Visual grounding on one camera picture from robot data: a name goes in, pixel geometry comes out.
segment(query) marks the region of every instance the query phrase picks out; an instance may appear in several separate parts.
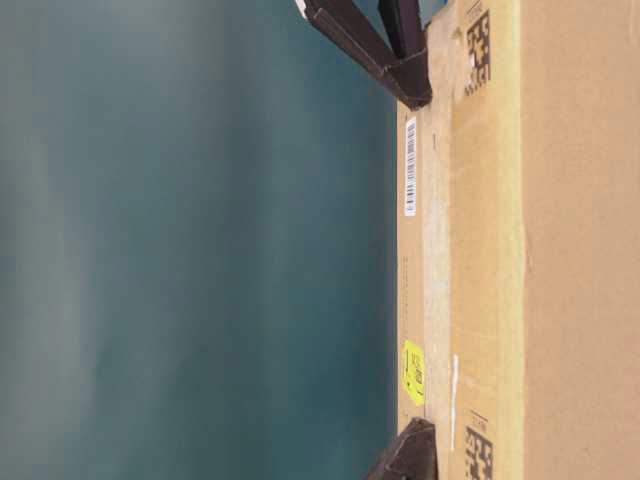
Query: black corner protector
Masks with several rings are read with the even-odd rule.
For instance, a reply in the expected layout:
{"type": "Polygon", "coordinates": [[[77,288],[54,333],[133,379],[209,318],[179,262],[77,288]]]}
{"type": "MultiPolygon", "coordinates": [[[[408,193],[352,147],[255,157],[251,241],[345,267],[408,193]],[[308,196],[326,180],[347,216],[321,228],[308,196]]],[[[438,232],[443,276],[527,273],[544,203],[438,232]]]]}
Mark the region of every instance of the black corner protector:
{"type": "Polygon", "coordinates": [[[396,98],[416,110],[431,102],[428,52],[418,0],[380,0],[393,51],[351,0],[303,0],[323,35],[360,64],[396,98]]]}
{"type": "Polygon", "coordinates": [[[438,480],[435,426],[414,418],[384,451],[365,480],[438,480]]]}

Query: white strip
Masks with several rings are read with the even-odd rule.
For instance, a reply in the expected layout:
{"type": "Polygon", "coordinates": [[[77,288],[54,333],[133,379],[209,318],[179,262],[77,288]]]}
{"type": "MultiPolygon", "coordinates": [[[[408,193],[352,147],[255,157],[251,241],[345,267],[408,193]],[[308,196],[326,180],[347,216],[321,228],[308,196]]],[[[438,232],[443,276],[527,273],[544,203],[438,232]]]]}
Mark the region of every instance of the white strip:
{"type": "Polygon", "coordinates": [[[304,3],[304,0],[296,0],[296,4],[298,5],[298,9],[300,10],[300,15],[302,15],[302,18],[306,20],[307,14],[304,13],[304,11],[307,9],[307,4],[304,3]]]}
{"type": "Polygon", "coordinates": [[[416,216],[416,191],[417,191],[417,121],[416,117],[407,121],[406,151],[405,151],[405,190],[404,190],[404,216],[416,216]]]}
{"type": "Polygon", "coordinates": [[[453,356],[453,378],[451,379],[451,451],[456,446],[456,396],[458,395],[458,378],[460,370],[460,359],[453,356]]]}

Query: cardboard box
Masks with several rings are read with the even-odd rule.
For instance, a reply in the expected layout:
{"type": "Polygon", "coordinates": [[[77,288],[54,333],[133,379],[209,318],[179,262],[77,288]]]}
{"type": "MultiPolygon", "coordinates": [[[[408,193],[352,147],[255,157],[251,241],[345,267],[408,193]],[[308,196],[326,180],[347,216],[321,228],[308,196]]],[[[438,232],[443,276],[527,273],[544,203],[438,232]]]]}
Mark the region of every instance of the cardboard box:
{"type": "Polygon", "coordinates": [[[457,0],[427,36],[433,102],[398,104],[398,426],[436,424],[443,479],[635,478],[640,2],[457,0]]]}

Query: teal wall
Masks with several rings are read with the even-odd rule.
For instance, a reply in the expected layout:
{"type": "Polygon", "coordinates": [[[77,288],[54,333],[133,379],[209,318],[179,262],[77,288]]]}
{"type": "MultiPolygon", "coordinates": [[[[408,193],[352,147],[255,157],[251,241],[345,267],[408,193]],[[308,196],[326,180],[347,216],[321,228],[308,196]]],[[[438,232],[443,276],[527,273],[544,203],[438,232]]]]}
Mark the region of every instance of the teal wall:
{"type": "Polygon", "coordinates": [[[422,22],[427,23],[429,19],[446,3],[447,0],[420,0],[420,13],[422,13],[422,22]]]}
{"type": "Polygon", "coordinates": [[[292,1],[0,0],[0,478],[361,477],[394,129],[292,1]]]}

